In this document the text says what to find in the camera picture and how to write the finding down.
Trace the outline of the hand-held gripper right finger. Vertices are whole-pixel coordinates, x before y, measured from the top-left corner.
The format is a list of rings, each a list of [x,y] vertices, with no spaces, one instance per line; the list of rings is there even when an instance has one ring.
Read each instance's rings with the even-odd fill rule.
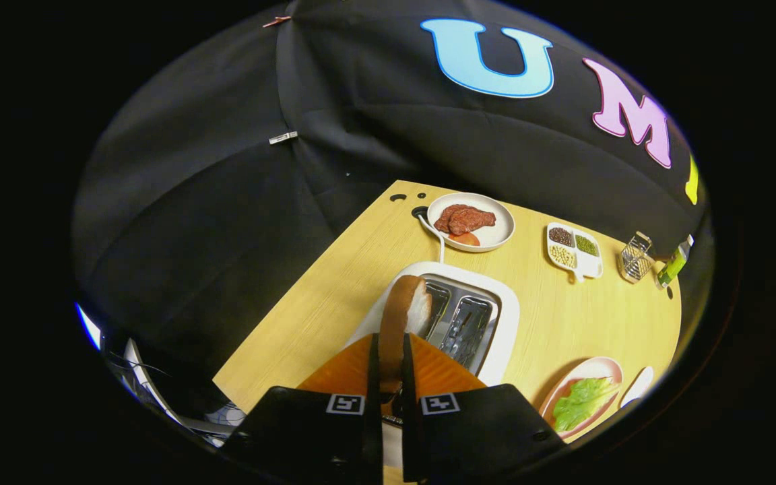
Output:
[[[567,444],[511,384],[422,392],[421,353],[406,335],[401,365],[406,481],[524,483],[567,454]]]

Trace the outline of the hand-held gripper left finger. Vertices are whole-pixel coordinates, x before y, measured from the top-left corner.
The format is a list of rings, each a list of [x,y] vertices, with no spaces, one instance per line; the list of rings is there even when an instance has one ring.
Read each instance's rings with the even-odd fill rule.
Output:
[[[222,445],[261,483],[380,483],[383,439],[376,334],[297,389],[273,386]]]

